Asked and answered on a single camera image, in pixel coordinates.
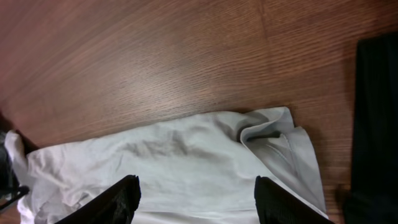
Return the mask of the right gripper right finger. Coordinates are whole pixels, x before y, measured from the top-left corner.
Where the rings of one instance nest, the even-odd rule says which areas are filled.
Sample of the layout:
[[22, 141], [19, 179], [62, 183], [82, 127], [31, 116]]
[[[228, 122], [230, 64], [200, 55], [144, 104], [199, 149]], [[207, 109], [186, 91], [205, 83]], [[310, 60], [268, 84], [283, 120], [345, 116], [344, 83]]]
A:
[[268, 177], [256, 177], [254, 198], [260, 224], [333, 224]]

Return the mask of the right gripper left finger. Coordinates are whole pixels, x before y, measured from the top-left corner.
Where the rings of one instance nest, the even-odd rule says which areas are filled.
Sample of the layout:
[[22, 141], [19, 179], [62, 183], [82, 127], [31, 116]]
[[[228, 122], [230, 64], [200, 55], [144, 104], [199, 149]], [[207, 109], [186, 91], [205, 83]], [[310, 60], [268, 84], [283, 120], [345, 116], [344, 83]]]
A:
[[130, 224], [140, 199], [138, 176], [127, 175], [57, 224]]

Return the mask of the beige t-shirt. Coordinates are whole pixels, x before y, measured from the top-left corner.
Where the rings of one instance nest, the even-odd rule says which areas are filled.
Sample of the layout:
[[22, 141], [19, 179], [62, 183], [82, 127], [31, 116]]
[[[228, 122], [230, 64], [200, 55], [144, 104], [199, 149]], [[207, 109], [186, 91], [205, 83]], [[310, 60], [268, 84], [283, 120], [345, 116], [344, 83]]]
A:
[[307, 132], [286, 107], [214, 112], [25, 153], [5, 135], [18, 181], [29, 187], [22, 223], [56, 223], [127, 175], [140, 180], [134, 223], [257, 223], [257, 177], [320, 215], [322, 180]]

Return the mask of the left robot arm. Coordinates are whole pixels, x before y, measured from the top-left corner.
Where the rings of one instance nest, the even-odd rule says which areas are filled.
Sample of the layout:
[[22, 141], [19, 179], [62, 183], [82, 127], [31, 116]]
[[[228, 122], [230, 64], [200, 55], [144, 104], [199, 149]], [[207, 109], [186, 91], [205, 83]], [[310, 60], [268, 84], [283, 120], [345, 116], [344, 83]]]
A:
[[28, 186], [20, 185], [16, 178], [6, 151], [5, 139], [6, 133], [1, 131], [1, 213], [30, 191]]

